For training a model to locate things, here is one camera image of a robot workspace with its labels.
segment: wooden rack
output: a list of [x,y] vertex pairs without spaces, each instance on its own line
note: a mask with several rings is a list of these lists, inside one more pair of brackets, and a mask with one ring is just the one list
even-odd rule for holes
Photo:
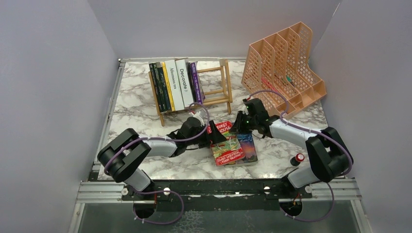
[[[214,67],[214,68],[208,68],[208,69],[200,69],[197,70],[198,73],[198,77],[199,77],[199,81],[201,81],[201,75],[202,73],[207,73],[207,72],[213,72],[213,71],[219,71],[221,73],[221,89],[218,90],[213,90],[213,91],[208,91],[205,92],[204,95],[206,96],[205,100],[203,100],[203,105],[205,106],[209,106],[209,105],[213,105],[213,104],[220,104],[220,103],[226,103],[227,106],[227,113],[231,113],[232,109],[230,108],[230,103],[233,102],[232,100],[232,85],[230,83],[230,72],[229,72],[229,63],[227,62],[226,59],[221,59],[220,60],[220,66],[219,67]],[[150,84],[152,85],[152,91],[153,91],[153,97],[154,97],[154,102],[156,105],[156,110],[157,110],[157,114],[160,117],[160,123],[162,124],[162,126],[165,126],[165,121],[163,119],[163,114],[167,114],[167,113],[179,113],[179,112],[183,112],[186,111],[185,110],[180,110],[180,111],[166,111],[166,112],[160,112],[159,109],[159,104],[157,103],[157,98],[156,98],[156,91],[155,91],[155,86],[153,84],[153,80],[152,80],[152,74],[149,72],[149,80],[150,80]],[[215,95],[215,94],[219,94],[222,93],[222,96],[220,97],[214,97],[214,98],[207,98],[207,96],[209,95]]]

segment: marble pattern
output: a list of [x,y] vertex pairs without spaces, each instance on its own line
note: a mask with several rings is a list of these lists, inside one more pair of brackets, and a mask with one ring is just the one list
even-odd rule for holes
[[[197,68],[211,68],[219,66],[219,62],[198,62]],[[241,85],[244,62],[229,62],[232,81],[233,103],[232,114],[228,115],[226,103],[209,106],[211,119],[215,122],[236,118],[238,110],[243,110],[242,99],[248,92]],[[129,62],[125,66],[124,75],[120,84],[115,111],[107,141],[111,141],[126,128],[134,128],[136,132],[148,136],[163,136],[180,128],[189,116],[186,113],[171,113],[165,115],[165,127],[160,124],[156,113],[155,101],[149,82],[149,66],[147,62]],[[210,72],[200,75],[204,91],[218,89],[220,72]],[[291,119],[311,128],[327,127],[325,115],[320,102],[315,103]],[[139,166],[152,179],[236,179],[236,178],[280,178],[292,171],[289,160],[297,153],[307,154],[294,144],[281,139],[256,138],[258,163],[252,166],[225,167],[216,166],[212,152],[208,148],[186,151],[174,157],[146,158]],[[98,180],[108,181],[111,177],[100,169]]]

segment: gray wall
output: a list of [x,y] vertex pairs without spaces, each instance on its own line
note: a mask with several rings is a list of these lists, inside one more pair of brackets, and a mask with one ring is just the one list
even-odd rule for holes
[[303,21],[312,47],[341,0],[88,0],[120,58],[246,57],[248,45]]
[[376,233],[412,228],[412,1],[344,0],[311,58]]
[[117,66],[86,0],[0,1],[0,232],[67,232]]

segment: table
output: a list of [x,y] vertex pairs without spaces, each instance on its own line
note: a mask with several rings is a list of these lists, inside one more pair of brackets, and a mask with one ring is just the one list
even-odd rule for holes
[[[198,69],[219,66],[218,61],[199,61]],[[208,107],[211,119],[216,122],[230,120],[234,122],[237,111],[243,110],[242,99],[249,93],[241,85],[244,61],[230,61],[229,70],[232,81],[233,103],[232,114],[228,115],[225,103]],[[182,125],[189,117],[187,113],[171,113],[165,115],[165,127],[160,125],[156,113],[155,101],[149,82],[148,62],[128,62],[111,118],[109,136],[110,142],[127,128],[133,128],[139,134],[150,137],[164,136]],[[217,89],[220,84],[220,72],[200,75],[204,91]],[[291,122],[310,128],[326,128],[327,123],[320,102],[315,103],[291,119]],[[186,151],[174,157],[146,158],[139,166],[152,179],[254,179],[281,178],[295,167],[291,166],[290,158],[297,153],[306,152],[281,139],[254,137],[257,149],[258,163],[251,166],[224,167],[216,166],[212,152],[208,148]],[[111,181],[112,178],[99,171],[99,181]]]

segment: colorful book cover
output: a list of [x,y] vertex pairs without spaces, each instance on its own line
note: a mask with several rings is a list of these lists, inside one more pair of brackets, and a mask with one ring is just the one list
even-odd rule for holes
[[196,63],[195,62],[192,62],[190,64],[190,71],[191,71],[192,79],[193,79],[193,87],[194,87],[194,90],[195,90],[196,102],[203,103],[203,96],[202,96],[202,92],[200,91],[199,77],[197,76],[197,70],[196,70]]
[[255,144],[251,133],[237,134],[240,146],[242,147],[245,157],[234,162],[226,164],[226,166],[248,166],[258,162]]
[[[210,146],[217,166],[222,166],[244,158],[243,149],[236,138],[236,134],[229,133],[231,127],[232,123],[230,121],[216,124],[216,128],[227,139],[225,142]],[[210,127],[207,128],[207,132],[211,133]]]
[[157,66],[157,71],[159,74],[159,79],[162,83],[162,90],[163,90],[163,99],[166,105],[166,109],[167,110],[172,110],[172,106],[170,105],[170,99],[169,99],[169,94],[167,92],[167,87],[166,87],[166,79],[165,79],[165,75],[163,73],[163,66],[161,62],[157,62],[156,63]]
[[161,98],[160,98],[160,95],[159,95],[159,87],[157,86],[156,73],[155,73],[154,65],[155,65],[154,63],[149,64],[150,77],[152,77],[154,92],[156,93],[155,98],[157,100],[157,105],[159,106],[159,111],[164,112],[163,106],[162,106],[162,101],[161,101]]
[[183,110],[185,105],[183,103],[182,91],[180,90],[180,82],[174,60],[165,61],[166,70],[169,78],[169,85],[172,91],[174,109],[176,111]]
[[159,75],[159,69],[157,68],[157,64],[153,63],[153,69],[154,69],[154,74],[157,82],[157,87],[159,88],[159,97],[160,97],[160,102],[162,103],[162,112],[167,111],[167,105],[166,101],[164,98],[164,93],[163,93],[163,83]]
[[193,103],[192,88],[190,86],[190,76],[186,67],[186,61],[184,59],[176,61],[176,68],[179,74],[180,90],[182,91],[183,103],[185,107],[189,107]]
[[172,89],[170,88],[170,82],[169,82],[169,76],[168,76],[167,69],[166,69],[166,64],[162,62],[162,66],[163,66],[163,74],[165,76],[165,81],[166,81],[166,87],[167,87],[168,95],[169,95],[170,107],[172,108],[172,111],[174,111],[175,108],[174,108],[174,102],[173,102],[173,96],[172,96]]

